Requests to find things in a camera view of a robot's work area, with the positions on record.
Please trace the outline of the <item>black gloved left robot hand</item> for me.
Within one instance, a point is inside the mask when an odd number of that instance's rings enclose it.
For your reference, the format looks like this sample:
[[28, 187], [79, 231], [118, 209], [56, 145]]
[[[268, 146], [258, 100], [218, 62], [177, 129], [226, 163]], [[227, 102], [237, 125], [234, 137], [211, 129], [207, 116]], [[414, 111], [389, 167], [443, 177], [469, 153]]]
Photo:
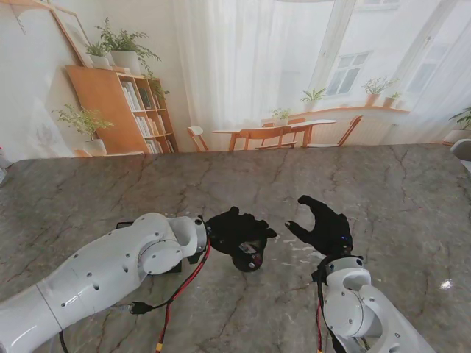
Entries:
[[262, 257], [268, 239], [277, 233], [264, 220], [250, 213], [240, 214], [238, 207], [215, 215], [205, 222], [211, 246], [231, 257]]

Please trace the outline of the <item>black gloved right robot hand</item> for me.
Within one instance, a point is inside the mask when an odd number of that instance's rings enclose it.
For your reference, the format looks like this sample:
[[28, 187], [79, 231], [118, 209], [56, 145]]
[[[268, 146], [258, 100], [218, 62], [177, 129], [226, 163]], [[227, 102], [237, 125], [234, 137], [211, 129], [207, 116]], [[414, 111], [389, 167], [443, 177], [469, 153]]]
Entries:
[[343, 213], [336, 213], [325, 203], [307, 195], [299, 197], [298, 203], [309, 207], [315, 222], [312, 230], [306, 230], [294, 221], [287, 221], [286, 228], [293, 235], [325, 256], [351, 253], [353, 237]]

